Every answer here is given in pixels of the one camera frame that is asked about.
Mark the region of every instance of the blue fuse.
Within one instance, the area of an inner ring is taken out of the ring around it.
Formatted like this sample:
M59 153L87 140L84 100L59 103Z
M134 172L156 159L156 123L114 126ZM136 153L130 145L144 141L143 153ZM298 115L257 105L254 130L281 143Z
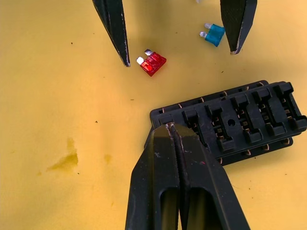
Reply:
M225 33L224 27L220 27L216 24L210 24L210 23L206 23L205 27L209 29L209 32L208 33L201 32L200 36L204 37L206 41L218 47Z

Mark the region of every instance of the red fuse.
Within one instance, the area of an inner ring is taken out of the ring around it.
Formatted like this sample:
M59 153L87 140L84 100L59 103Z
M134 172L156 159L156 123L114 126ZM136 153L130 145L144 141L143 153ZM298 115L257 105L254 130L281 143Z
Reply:
M148 56L146 60L138 57L136 61L149 76L153 76L166 63L166 58L149 49L145 50L145 54Z

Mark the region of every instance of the blade fuse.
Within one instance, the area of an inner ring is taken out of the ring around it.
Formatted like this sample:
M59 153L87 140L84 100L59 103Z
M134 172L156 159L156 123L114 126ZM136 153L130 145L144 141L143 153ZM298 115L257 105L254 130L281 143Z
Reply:
M225 33L224 27L218 26L216 24L206 23L205 28L209 29L209 32L201 32L200 36L204 37L206 41L218 47Z
M145 50L145 54L148 56L145 60L138 57L136 61L152 77L166 63L166 58L149 49Z

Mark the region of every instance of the mounting hole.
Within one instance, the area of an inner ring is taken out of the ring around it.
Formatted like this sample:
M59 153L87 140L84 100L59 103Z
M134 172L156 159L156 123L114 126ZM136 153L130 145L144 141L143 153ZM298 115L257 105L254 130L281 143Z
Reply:
M228 120L227 123L228 123L229 126L235 126L236 125L236 122L233 119Z

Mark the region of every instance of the stain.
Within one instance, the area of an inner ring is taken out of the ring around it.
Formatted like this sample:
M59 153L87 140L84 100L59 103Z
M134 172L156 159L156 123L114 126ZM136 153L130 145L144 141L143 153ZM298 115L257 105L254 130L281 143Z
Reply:
M112 156L110 154L105 154L104 159L106 161L106 164L110 164L110 162L112 160Z
M76 167L78 165L78 155L72 138L67 139L67 152L66 157L62 157L57 163L47 168L46 171L61 170L68 172Z

